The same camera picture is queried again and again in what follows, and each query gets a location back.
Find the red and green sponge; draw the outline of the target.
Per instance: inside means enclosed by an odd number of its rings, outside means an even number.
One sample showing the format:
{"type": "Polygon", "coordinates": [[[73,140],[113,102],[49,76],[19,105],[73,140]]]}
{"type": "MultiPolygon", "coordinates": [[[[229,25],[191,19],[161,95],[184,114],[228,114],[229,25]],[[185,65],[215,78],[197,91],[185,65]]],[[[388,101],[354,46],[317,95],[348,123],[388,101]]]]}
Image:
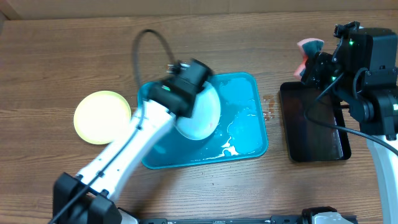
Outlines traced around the red and green sponge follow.
{"type": "Polygon", "coordinates": [[[315,54],[320,52],[324,46],[324,41],[316,38],[303,39],[297,43],[300,53],[303,57],[303,62],[294,71],[294,77],[300,80],[306,69],[306,62],[310,58],[314,58],[315,54]]]}

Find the blue-rimmed plate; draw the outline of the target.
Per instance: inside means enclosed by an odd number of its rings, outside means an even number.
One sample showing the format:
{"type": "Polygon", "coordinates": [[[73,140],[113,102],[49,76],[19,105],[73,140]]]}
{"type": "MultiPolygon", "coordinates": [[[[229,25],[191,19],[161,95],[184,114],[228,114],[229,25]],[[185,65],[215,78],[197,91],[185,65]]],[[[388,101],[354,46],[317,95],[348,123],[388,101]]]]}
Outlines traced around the blue-rimmed plate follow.
{"type": "Polygon", "coordinates": [[[176,129],[184,137],[199,141],[209,137],[216,129],[221,116],[221,101],[215,87],[205,82],[197,94],[192,116],[177,120],[176,129]]]}

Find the green-rimmed plate front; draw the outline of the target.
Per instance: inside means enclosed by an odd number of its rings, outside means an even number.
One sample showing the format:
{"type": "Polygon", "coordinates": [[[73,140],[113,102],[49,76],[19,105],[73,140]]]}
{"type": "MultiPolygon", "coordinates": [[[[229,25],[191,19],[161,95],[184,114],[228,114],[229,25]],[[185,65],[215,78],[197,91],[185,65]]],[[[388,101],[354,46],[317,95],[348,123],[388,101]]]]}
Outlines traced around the green-rimmed plate front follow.
{"type": "Polygon", "coordinates": [[[90,144],[108,144],[129,126],[131,108],[126,99],[113,91],[97,91],[77,106],[73,125],[77,135],[90,144]]]}

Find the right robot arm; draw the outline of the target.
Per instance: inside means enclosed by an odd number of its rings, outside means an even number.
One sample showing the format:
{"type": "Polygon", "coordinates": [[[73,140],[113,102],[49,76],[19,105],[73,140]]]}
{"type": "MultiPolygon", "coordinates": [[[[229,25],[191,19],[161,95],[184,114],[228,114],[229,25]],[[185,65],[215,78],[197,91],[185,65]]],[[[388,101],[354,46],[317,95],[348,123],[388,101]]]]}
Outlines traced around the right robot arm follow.
{"type": "Polygon", "coordinates": [[[356,131],[309,117],[319,126],[366,138],[372,155],[384,223],[397,223],[397,34],[388,28],[361,27],[358,21],[337,24],[339,42],[332,54],[323,52],[324,41],[298,42],[303,62],[294,76],[321,93],[348,104],[350,116],[359,123],[356,131]]]}

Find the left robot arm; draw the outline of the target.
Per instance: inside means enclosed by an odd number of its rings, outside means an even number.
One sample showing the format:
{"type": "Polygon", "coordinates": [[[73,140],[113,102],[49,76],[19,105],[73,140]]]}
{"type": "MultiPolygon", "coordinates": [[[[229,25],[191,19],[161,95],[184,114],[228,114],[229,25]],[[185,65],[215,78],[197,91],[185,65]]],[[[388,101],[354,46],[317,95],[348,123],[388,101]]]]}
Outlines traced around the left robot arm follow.
{"type": "Polygon", "coordinates": [[[142,158],[175,125],[191,118],[197,99],[210,89],[213,72],[193,59],[176,63],[171,77],[153,83],[118,138],[76,176],[62,174],[53,187],[51,223],[138,223],[115,202],[142,158]]]}

